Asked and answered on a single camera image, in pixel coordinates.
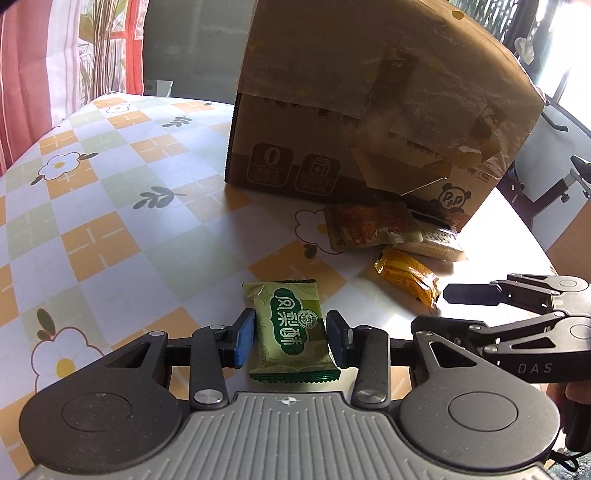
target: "curtain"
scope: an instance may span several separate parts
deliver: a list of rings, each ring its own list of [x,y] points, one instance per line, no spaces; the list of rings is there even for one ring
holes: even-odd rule
[[[0,16],[0,175],[111,91],[143,94],[148,0],[18,0]]]

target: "table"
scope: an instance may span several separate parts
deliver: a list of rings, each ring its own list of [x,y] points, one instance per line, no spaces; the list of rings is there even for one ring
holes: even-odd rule
[[[38,391],[150,330],[190,336],[231,324],[242,283],[315,278],[324,312],[410,338],[426,307],[373,268],[380,247],[336,254],[323,205],[223,181],[231,105],[125,94],[100,97],[33,145],[0,178],[0,478],[32,467],[18,415]],[[460,234],[469,258],[427,260],[451,281],[552,274],[534,237],[495,189]],[[439,302],[439,312],[498,325],[532,316],[508,306]],[[230,395],[277,388],[226,370]],[[282,391],[342,390],[331,384]],[[187,394],[187,369],[171,391]],[[392,395],[409,389],[392,370]]]

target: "food wrapper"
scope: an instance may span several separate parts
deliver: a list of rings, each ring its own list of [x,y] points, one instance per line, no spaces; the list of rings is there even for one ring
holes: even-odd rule
[[[441,291],[438,276],[410,255],[388,246],[375,261],[375,269],[406,293],[435,308]]]
[[[464,250],[457,241],[456,231],[447,223],[430,215],[411,210],[423,236],[422,242],[404,242],[396,248],[426,257],[440,258],[451,262],[466,259]]]
[[[324,216],[330,246],[337,252],[423,239],[404,202],[327,206]]]
[[[243,285],[253,299],[259,365],[251,378],[262,382],[338,380],[326,340],[315,280],[258,282]]]

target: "bike seat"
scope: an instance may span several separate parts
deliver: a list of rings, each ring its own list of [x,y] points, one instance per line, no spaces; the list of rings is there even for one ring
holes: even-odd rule
[[[575,169],[579,172],[579,175],[587,183],[591,183],[591,161],[585,160],[584,158],[573,155],[570,157],[570,161],[573,163]]]

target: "yellow flower center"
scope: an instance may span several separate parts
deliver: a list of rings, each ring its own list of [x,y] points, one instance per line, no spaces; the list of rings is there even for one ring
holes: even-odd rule
[[[60,359],[56,365],[56,374],[60,378],[67,377],[75,371],[76,366],[74,365],[74,362],[69,358]]]

